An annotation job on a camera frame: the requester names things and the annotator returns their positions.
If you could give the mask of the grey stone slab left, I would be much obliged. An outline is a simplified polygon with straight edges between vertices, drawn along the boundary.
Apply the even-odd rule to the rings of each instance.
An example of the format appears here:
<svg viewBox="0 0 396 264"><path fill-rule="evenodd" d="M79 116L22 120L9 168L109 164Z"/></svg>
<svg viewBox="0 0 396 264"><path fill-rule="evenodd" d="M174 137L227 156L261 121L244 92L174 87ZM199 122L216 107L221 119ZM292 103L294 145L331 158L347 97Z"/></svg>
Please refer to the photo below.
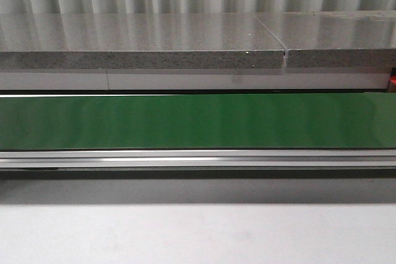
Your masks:
<svg viewBox="0 0 396 264"><path fill-rule="evenodd" d="M1 68L278 69L252 14L3 14Z"/></svg>

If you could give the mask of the grey stone slab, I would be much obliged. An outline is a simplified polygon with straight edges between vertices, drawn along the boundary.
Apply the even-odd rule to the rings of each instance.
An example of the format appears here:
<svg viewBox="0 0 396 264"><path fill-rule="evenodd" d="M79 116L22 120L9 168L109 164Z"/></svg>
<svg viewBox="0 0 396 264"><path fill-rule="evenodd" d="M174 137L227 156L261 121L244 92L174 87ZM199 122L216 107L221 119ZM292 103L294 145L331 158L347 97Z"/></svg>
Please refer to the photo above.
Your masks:
<svg viewBox="0 0 396 264"><path fill-rule="evenodd" d="M3 14L1 68L278 69L252 14Z"/></svg>
<svg viewBox="0 0 396 264"><path fill-rule="evenodd" d="M395 67L395 11L263 12L287 69Z"/></svg>

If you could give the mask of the grey stone slab right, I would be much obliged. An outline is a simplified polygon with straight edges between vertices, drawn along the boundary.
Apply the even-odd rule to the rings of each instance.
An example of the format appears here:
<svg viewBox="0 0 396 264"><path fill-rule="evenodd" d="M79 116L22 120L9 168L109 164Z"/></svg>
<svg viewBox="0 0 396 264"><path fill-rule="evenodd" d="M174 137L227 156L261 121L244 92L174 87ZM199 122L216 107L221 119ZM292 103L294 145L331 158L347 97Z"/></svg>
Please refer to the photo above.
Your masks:
<svg viewBox="0 0 396 264"><path fill-rule="evenodd" d="M287 69L395 67L395 11L263 12Z"/></svg>

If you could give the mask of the green conveyor belt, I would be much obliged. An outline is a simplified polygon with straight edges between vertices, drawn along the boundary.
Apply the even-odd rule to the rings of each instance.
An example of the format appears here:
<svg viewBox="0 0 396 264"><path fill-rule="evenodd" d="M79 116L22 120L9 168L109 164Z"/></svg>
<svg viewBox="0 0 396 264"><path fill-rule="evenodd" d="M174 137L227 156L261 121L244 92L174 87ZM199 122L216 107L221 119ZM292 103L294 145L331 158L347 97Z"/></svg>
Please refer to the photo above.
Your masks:
<svg viewBox="0 0 396 264"><path fill-rule="evenodd" d="M1 149L394 148L393 93L1 99Z"/></svg>

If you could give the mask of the orange red object at edge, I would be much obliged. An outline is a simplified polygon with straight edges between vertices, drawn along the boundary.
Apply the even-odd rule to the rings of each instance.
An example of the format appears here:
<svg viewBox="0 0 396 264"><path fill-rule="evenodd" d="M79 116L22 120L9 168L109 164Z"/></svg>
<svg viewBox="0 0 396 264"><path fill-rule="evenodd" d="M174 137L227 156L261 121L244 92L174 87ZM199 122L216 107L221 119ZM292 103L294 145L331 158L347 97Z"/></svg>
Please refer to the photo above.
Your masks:
<svg viewBox="0 0 396 264"><path fill-rule="evenodd" d="M396 92L396 68L395 67L391 71L387 91L392 92L392 93Z"/></svg>

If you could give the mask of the aluminium conveyor side rail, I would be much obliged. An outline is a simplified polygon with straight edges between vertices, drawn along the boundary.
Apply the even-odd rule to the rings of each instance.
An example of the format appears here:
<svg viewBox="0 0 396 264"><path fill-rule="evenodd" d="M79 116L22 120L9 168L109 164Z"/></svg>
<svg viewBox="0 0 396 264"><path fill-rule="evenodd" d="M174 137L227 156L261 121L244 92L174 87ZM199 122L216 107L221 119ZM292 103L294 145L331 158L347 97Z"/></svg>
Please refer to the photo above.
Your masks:
<svg viewBox="0 0 396 264"><path fill-rule="evenodd" d="M393 169L394 149L4 151L1 169Z"/></svg>

